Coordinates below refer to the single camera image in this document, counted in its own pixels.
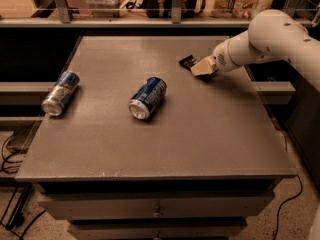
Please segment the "soda can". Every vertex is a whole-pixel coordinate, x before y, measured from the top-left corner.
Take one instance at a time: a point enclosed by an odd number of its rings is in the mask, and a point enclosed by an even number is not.
[[[159,77],[151,77],[130,99],[129,110],[137,119],[148,119],[166,94],[167,84]]]
[[[80,78],[74,72],[63,72],[46,99],[42,102],[42,110],[51,116],[61,115],[79,81]]]

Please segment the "table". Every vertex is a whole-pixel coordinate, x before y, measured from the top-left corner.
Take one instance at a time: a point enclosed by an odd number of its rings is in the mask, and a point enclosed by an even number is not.
[[[84,36],[69,65],[81,79],[72,102],[43,120],[16,179],[37,186],[78,239],[239,233],[296,170],[245,68],[203,82],[179,66],[226,38]],[[137,120],[128,102],[151,76],[167,94]]]

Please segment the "black cable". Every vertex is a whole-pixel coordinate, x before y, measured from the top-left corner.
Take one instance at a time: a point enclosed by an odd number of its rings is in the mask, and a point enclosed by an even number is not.
[[[29,223],[29,225],[25,228],[25,230],[22,232],[19,240],[23,240],[23,237],[25,236],[25,234],[28,232],[29,228],[33,225],[33,223],[36,222],[37,219],[39,219],[44,213],[46,212],[46,210],[43,210],[42,212],[40,212],[36,217],[33,218],[33,220]]]
[[[32,221],[28,224],[28,226],[24,229],[24,231],[22,232],[21,236],[19,236],[16,232],[14,232],[13,230],[8,229],[2,222],[1,222],[1,226],[3,226],[7,231],[11,232],[12,234],[14,234],[15,236],[17,236],[19,238],[19,240],[24,240],[23,237],[27,234],[28,230],[30,229],[30,227],[33,225],[33,223],[36,222],[37,219],[39,219],[44,213],[46,212],[46,210],[41,211],[40,213],[38,213],[38,215],[36,217],[34,217],[32,219]]]
[[[6,163],[22,163],[23,161],[20,160],[20,161],[10,161],[9,159],[14,157],[14,156],[17,156],[19,155],[19,152],[15,152],[15,153],[11,153],[10,155],[8,155],[1,163],[1,171],[3,171],[4,173],[6,174],[14,174],[14,173],[17,173],[18,172],[18,169],[20,168],[20,165],[12,165],[12,166],[8,166],[8,167],[5,167]]]
[[[9,208],[10,208],[10,205],[11,205],[11,203],[12,203],[12,201],[13,201],[13,198],[14,198],[14,196],[16,195],[17,191],[18,191],[18,187],[15,187],[15,189],[14,189],[12,195],[11,195],[11,198],[10,198],[10,200],[9,200],[9,203],[8,203],[6,209],[4,210],[3,215],[2,215],[2,217],[1,217],[1,220],[0,220],[0,223],[1,223],[1,224],[2,224],[2,222],[3,222],[3,220],[4,220],[4,218],[6,217],[6,214],[7,214],[8,210],[9,210]]]
[[[128,3],[126,3],[126,8],[127,8],[128,10],[134,9],[134,8],[136,7],[137,2],[138,2],[138,0],[135,0],[134,2],[129,1]],[[140,9],[140,8],[144,8],[143,6],[144,6],[144,5],[143,5],[143,3],[142,3],[142,4],[140,4],[140,5],[138,6],[138,8],[139,8],[139,9]]]
[[[285,140],[285,149],[286,149],[286,151],[288,152],[288,148],[287,148],[287,138],[286,138],[285,134],[284,134],[282,131],[281,131],[281,133],[283,134],[283,137],[284,137],[284,140]],[[275,231],[274,231],[274,233],[273,233],[273,240],[276,240],[277,235],[278,235],[278,231],[279,231],[279,217],[280,217],[280,211],[281,211],[282,206],[283,206],[284,204],[286,204],[287,202],[289,202],[289,201],[291,201],[291,200],[293,200],[293,199],[295,199],[295,198],[298,198],[298,197],[302,194],[302,192],[303,192],[303,184],[302,184],[302,181],[301,181],[299,175],[297,175],[297,178],[298,178],[299,183],[300,183],[300,190],[299,190],[299,192],[298,192],[296,195],[294,195],[293,197],[290,197],[290,198],[284,200],[284,201],[280,204],[280,206],[279,206],[279,208],[278,208],[278,212],[277,212],[276,229],[275,229]]]
[[[14,234],[15,236],[17,236],[19,239],[21,239],[21,237],[16,233],[14,232],[13,230],[11,229],[7,229],[7,227],[1,222],[0,224],[1,226],[3,226],[7,231],[11,232],[12,234]]]
[[[18,152],[14,152],[14,153],[11,153],[9,156],[5,157],[5,155],[4,155],[4,147],[5,147],[5,145],[7,144],[7,142],[11,140],[11,138],[13,138],[14,136],[16,136],[19,132],[27,129],[28,127],[33,126],[35,123],[36,123],[36,122],[34,122],[34,123],[32,123],[32,124],[29,124],[29,125],[23,127],[22,129],[20,129],[20,130],[18,130],[18,131],[13,132],[13,134],[11,134],[11,135],[3,142],[2,147],[1,147],[1,156],[2,156],[3,161],[2,161],[2,163],[1,163],[0,172],[4,172],[4,173],[6,173],[6,174],[14,174],[14,173],[17,173],[17,172],[18,172],[18,169],[19,169],[20,166],[18,166],[18,165],[13,165],[13,166],[5,167],[5,165],[6,165],[7,163],[9,163],[9,164],[21,163],[22,161],[10,161],[10,160],[9,160],[11,157],[16,156],[16,155],[19,155],[19,153],[18,153]]]

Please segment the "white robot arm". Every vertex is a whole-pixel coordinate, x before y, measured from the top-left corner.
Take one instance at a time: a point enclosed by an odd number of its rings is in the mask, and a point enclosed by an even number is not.
[[[285,60],[320,91],[320,42],[282,11],[259,13],[247,31],[219,44],[211,57],[219,71]]]

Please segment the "glass panel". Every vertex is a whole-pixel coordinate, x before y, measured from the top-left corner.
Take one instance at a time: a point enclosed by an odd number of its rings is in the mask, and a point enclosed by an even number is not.
[[[318,9],[320,0],[301,0],[297,6],[296,13],[300,17],[305,17],[308,20],[313,20]]]
[[[56,17],[53,0],[0,0],[2,18]]]
[[[125,4],[136,2],[133,9],[127,9]],[[73,18],[173,18],[175,10],[171,10],[172,0],[148,0],[147,8],[138,9],[144,0],[67,0]],[[203,0],[177,0],[178,12],[185,18],[201,21],[217,19],[251,19],[258,12],[270,8],[273,0],[205,0],[206,6],[198,14]]]

